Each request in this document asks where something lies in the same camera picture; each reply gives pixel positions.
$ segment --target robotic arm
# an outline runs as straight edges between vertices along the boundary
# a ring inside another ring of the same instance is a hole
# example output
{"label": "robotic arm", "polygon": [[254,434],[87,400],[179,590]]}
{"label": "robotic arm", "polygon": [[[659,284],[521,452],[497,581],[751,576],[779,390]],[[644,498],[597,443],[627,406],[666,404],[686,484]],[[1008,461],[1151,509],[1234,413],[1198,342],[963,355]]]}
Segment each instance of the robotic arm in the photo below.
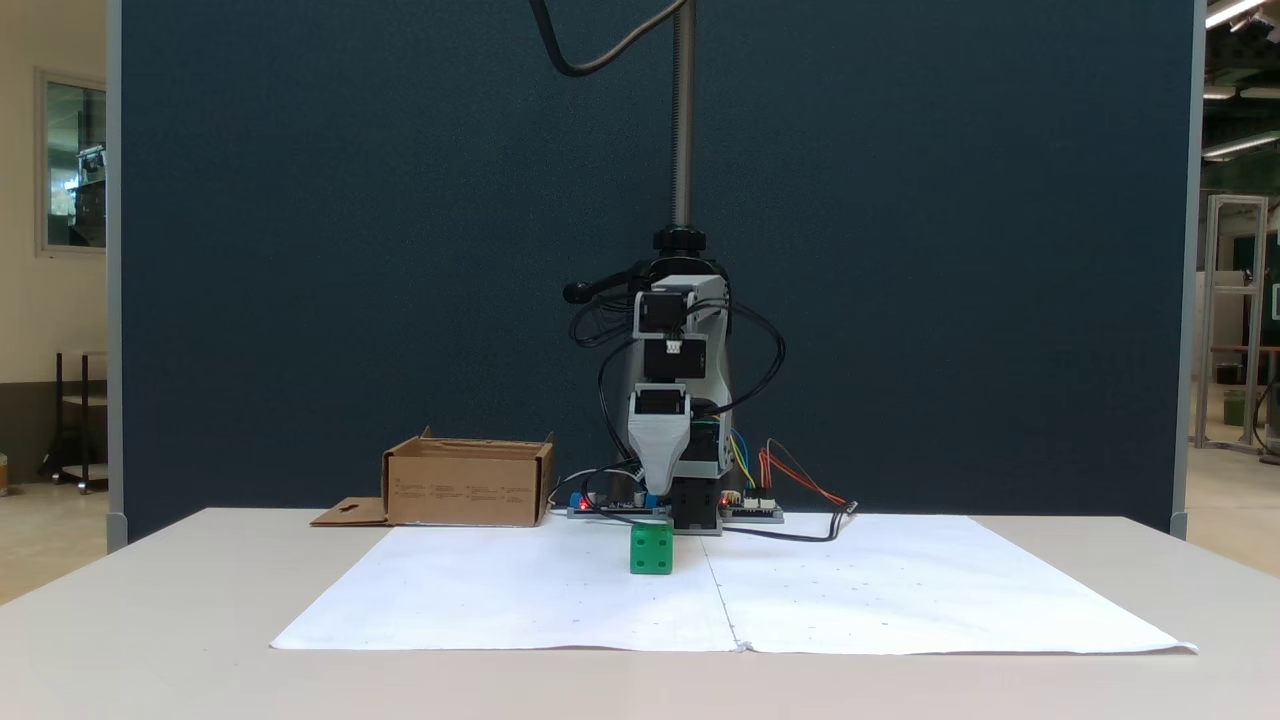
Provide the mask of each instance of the robotic arm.
{"label": "robotic arm", "polygon": [[644,465],[645,484],[659,496],[716,486],[716,511],[732,430],[732,410],[717,411],[731,401],[728,283],[721,275],[654,282],[636,293],[631,337],[627,437]]}
{"label": "robotic arm", "polygon": [[[611,432],[620,450],[634,452],[640,460],[648,491],[663,498],[676,532],[719,534],[721,489],[732,457],[731,407],[756,391],[737,402],[730,393],[728,274],[701,256],[707,237],[692,227],[696,0],[675,0],[612,50],[581,65],[564,59],[545,0],[529,4],[552,65],[568,77],[602,69],[645,33],[672,19],[672,201],[671,222],[654,233],[658,258],[595,283],[571,283],[563,295],[568,302],[584,305],[607,290],[627,286],[628,296],[634,297],[623,380],[630,388],[628,447],[623,447],[612,429],[612,420]],[[616,329],[620,336],[625,332],[622,327]],[[611,329],[603,337],[575,340],[584,347],[595,347],[613,337]],[[778,365],[782,350],[780,346]]]}

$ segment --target open cardboard box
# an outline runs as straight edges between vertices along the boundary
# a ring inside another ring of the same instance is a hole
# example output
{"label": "open cardboard box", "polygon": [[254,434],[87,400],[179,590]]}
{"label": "open cardboard box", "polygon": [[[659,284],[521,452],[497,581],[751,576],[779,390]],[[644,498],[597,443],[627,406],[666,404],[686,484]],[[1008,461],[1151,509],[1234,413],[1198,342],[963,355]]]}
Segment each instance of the open cardboard box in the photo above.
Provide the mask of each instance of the open cardboard box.
{"label": "open cardboard box", "polygon": [[383,454],[381,497],[348,497],[311,525],[531,528],[547,512],[553,442],[447,439],[426,428]]}

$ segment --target box flap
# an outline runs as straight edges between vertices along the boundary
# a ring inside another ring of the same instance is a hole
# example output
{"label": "box flap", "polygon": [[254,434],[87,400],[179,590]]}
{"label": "box flap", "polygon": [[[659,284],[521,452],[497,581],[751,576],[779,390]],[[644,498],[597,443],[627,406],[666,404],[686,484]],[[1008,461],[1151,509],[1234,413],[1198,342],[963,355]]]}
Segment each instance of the box flap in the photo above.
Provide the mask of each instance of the box flap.
{"label": "box flap", "polygon": [[543,515],[549,509],[549,495],[552,492],[552,473],[556,468],[556,433],[548,433],[543,446],[538,450],[538,507],[534,510],[534,524],[543,521]]}
{"label": "box flap", "polygon": [[312,528],[385,524],[387,510],[380,497],[348,497],[311,520]]}

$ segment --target green die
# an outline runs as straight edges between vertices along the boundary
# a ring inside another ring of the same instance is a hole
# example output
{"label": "green die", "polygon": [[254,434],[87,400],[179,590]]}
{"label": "green die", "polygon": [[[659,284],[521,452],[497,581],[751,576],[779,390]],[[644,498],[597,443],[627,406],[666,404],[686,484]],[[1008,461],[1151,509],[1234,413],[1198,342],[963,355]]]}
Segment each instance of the green die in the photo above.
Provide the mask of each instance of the green die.
{"label": "green die", "polygon": [[631,574],[669,575],[675,536],[671,525],[645,523],[631,525]]}

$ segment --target wall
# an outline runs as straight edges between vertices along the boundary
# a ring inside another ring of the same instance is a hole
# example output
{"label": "wall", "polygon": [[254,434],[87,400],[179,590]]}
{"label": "wall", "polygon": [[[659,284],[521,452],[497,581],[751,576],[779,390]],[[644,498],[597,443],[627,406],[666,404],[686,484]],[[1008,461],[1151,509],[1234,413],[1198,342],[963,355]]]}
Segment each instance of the wall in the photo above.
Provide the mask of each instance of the wall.
{"label": "wall", "polygon": [[[1203,28],[1032,5],[703,4],[696,222],[790,347],[740,420],[869,510],[1167,528]],[[554,10],[573,58],[639,12]],[[668,38],[570,81],[525,3],[125,3],[131,536],[375,493],[428,421],[604,462],[559,288],[666,222]]]}
{"label": "wall", "polygon": [[106,345],[104,258],[36,258],[36,67],[105,79],[105,0],[0,3],[0,452],[17,482],[52,432],[51,386],[29,383],[54,379],[58,348]]}

